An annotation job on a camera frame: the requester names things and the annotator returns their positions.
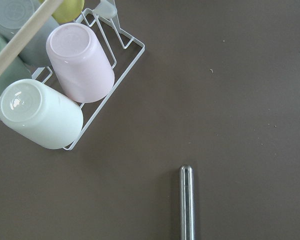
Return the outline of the steel muddler black tip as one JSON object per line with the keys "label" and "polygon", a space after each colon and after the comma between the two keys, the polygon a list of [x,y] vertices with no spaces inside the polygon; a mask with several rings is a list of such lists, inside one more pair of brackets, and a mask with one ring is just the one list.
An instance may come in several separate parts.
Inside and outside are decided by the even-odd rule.
{"label": "steel muddler black tip", "polygon": [[190,165],[179,169],[180,239],[195,239],[194,171]]}

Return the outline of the pink cup on rack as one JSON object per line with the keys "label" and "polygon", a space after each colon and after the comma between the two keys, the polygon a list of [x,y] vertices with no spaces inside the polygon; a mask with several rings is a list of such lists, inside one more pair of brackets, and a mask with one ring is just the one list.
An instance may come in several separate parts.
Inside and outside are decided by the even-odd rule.
{"label": "pink cup on rack", "polygon": [[46,52],[63,92],[78,103],[97,102],[111,91],[115,74],[96,34],[66,23],[47,38]]}

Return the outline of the white cup on rack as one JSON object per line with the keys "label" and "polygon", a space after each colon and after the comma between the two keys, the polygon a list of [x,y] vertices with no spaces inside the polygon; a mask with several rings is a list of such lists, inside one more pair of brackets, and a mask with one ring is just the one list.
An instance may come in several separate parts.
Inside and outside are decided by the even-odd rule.
{"label": "white cup on rack", "polygon": [[71,144],[84,122],[75,102],[34,79],[18,80],[2,92],[0,119],[20,135],[53,150]]}

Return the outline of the yellow cup on rack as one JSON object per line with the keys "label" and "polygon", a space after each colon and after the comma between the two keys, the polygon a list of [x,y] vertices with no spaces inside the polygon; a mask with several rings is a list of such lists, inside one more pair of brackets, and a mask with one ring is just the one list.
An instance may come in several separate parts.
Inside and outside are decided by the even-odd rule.
{"label": "yellow cup on rack", "polygon": [[59,26],[77,18],[82,13],[84,4],[84,0],[60,0],[59,5],[50,12],[50,15],[40,13],[39,16],[44,16],[47,22],[52,20],[54,25]]}

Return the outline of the green cup on rack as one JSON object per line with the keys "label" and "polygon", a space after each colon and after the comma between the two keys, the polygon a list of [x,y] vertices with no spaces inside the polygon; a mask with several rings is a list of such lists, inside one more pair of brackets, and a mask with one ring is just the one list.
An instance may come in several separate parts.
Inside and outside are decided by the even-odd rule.
{"label": "green cup on rack", "polygon": [[[0,35],[0,52],[6,45],[6,40]],[[17,56],[0,76],[0,96],[6,87],[22,79],[32,79],[32,74]]]}

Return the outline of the grey-blue cup on rack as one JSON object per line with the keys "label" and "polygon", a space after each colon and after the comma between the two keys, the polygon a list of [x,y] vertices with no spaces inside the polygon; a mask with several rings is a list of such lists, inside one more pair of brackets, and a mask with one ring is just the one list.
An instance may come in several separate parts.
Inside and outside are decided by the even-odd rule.
{"label": "grey-blue cup on rack", "polygon": [[[0,0],[0,34],[10,41],[40,5],[38,0]],[[51,66],[46,42],[50,33],[58,26],[57,21],[49,17],[19,53],[19,57],[33,67]]]}

